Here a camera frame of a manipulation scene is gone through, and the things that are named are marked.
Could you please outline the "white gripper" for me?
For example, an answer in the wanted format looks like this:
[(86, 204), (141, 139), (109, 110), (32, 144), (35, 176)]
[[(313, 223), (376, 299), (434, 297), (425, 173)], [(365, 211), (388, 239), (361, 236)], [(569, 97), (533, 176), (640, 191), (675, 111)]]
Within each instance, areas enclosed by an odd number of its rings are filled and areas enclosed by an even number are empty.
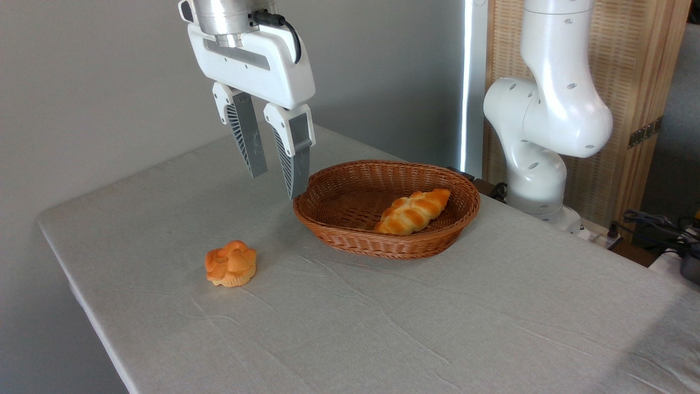
[(295, 64), (293, 36), (285, 29), (262, 26), (243, 33), (242, 46), (236, 48), (221, 47), (196, 24), (188, 25), (188, 35), (200, 69), (215, 80), (212, 93), (219, 118), (231, 127), (248, 172), (253, 178), (267, 172), (253, 95), (272, 102), (264, 115), (273, 128), (288, 196), (303, 194), (310, 150), (316, 144), (312, 114), (305, 105), (316, 93), (305, 47)]

